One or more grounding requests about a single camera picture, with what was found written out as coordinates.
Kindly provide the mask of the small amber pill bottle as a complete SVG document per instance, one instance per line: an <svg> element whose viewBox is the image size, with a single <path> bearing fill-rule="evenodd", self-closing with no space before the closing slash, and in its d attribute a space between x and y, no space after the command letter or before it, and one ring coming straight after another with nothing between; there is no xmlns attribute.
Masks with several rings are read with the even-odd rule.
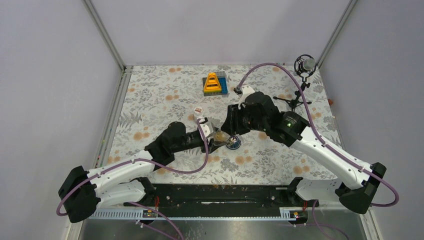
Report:
<svg viewBox="0 0 424 240"><path fill-rule="evenodd" d="M227 134L227 133L225 133L225 132L223 132L223 131L219 130L219 131L217 131L217 132L214 134L213 139L214 139L216 142L218 142L218 143L225 143L225 142L227 142L227 141L228 141L228 139L229 139L230 137L231 137L231 136L230 136L229 134Z"/></svg>

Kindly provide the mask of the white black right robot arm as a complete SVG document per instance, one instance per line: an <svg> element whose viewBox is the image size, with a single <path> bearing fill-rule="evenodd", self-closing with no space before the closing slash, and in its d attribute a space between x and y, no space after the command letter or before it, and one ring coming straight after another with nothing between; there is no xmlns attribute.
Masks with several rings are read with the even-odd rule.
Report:
<svg viewBox="0 0 424 240"><path fill-rule="evenodd" d="M336 176L332 180L296 177L286 193L291 205L312 200L338 201L354 213L367 212L387 170L384 165L370 164L347 153L320 135L299 114L279 111L271 97L262 92L246 94L243 100L227 107L223 132L231 136L263 132L271 140L312 158Z"/></svg>

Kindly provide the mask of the white cap amber pill bottle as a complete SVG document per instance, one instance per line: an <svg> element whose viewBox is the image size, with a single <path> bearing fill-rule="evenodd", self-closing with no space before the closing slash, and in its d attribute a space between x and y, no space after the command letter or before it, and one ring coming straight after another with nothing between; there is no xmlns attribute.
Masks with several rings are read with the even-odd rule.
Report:
<svg viewBox="0 0 424 240"><path fill-rule="evenodd" d="M193 114L194 114L195 117L204 116L204 109L202 107L200 107L200 106L196 106L193 109Z"/></svg>

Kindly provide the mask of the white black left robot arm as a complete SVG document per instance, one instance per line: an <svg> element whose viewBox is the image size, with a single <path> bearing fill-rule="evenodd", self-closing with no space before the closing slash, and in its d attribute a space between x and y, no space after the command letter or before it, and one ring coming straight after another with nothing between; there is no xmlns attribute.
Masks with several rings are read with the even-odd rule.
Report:
<svg viewBox="0 0 424 240"><path fill-rule="evenodd" d="M208 121L198 121L197 129L186 131L179 121L168 127L143 150L111 165L85 170L73 168L58 195L61 199L56 208L58 216L67 216L71 223L90 217L98 208L127 202L152 204L155 192L143 177L158 169L172 170L168 165L175 160L175 153L200 148L205 154L201 167L195 170L180 170L181 174L194 174L202 170L209 154L226 144L229 135Z"/></svg>

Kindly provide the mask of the round clear blue pill case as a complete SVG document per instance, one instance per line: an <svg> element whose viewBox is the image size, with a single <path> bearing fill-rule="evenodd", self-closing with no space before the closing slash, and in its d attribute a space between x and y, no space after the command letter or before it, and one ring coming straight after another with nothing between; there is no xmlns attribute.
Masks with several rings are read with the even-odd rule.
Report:
<svg viewBox="0 0 424 240"><path fill-rule="evenodd" d="M225 142L225 146L230 150L237 150L241 145L242 142L236 135L230 136Z"/></svg>

